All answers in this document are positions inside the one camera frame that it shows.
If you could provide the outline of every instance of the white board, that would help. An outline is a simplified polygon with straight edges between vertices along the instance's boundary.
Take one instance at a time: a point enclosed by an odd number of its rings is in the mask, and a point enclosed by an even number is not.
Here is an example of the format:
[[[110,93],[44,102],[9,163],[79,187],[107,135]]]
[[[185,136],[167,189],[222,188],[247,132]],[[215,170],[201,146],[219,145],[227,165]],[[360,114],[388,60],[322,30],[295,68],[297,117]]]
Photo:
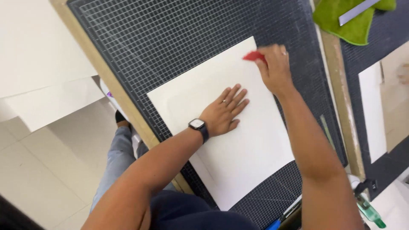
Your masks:
[[[148,93],[173,135],[199,117],[221,92],[240,83],[250,103],[232,132],[211,138],[190,162],[221,210],[228,210],[267,177],[294,160],[273,95],[253,62],[254,38],[229,48]]]
[[[104,97],[91,77],[6,97],[4,101],[33,132]]]
[[[48,0],[0,1],[0,98],[94,75]]]
[[[382,70],[377,62],[359,73],[359,82],[364,109],[366,135],[368,138],[371,163],[387,152],[386,134],[384,127],[381,83]]]

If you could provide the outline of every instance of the hand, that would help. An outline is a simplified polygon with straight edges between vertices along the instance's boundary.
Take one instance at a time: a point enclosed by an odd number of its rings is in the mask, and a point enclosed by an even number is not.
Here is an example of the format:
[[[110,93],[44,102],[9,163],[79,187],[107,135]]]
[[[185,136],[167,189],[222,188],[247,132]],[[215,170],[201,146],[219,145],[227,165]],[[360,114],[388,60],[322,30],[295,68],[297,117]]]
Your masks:
[[[249,103],[249,100],[245,99],[239,104],[247,94],[247,90],[243,89],[235,96],[240,87],[240,84],[236,84],[233,89],[230,87],[225,89],[219,98],[208,105],[200,115],[199,119],[206,124],[210,138],[232,131],[240,122],[233,118],[241,113]]]
[[[278,99],[295,91],[292,83],[289,55],[284,45],[270,45],[261,47],[258,51],[264,55],[268,65],[257,59],[256,65],[260,70],[265,86]]]

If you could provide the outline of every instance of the light blue jeans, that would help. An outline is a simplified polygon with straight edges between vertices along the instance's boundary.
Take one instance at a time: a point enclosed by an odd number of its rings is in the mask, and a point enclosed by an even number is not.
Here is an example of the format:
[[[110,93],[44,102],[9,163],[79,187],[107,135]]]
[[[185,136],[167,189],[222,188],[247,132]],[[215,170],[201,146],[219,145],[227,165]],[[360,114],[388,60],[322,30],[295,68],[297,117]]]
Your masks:
[[[121,126],[115,132],[112,140],[111,148],[108,152],[108,162],[106,164],[105,172],[99,183],[97,192],[92,200],[90,212],[101,199],[102,195],[111,187],[111,185],[122,175],[123,172],[136,160],[133,155],[132,148],[132,134],[128,127]],[[148,148],[144,143],[141,143],[136,150],[139,157],[144,155]],[[172,183],[169,183],[164,190],[176,191]]]

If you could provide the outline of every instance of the green towel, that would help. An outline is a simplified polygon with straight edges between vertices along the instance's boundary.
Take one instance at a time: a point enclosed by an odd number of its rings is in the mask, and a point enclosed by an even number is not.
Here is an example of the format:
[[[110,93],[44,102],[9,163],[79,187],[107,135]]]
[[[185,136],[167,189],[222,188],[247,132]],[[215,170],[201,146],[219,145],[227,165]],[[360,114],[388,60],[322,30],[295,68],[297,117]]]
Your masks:
[[[321,0],[312,18],[321,29],[344,39],[346,42],[353,45],[367,45],[369,28],[375,9],[394,10],[396,1],[381,0],[340,26],[338,18],[362,2],[363,0]]]

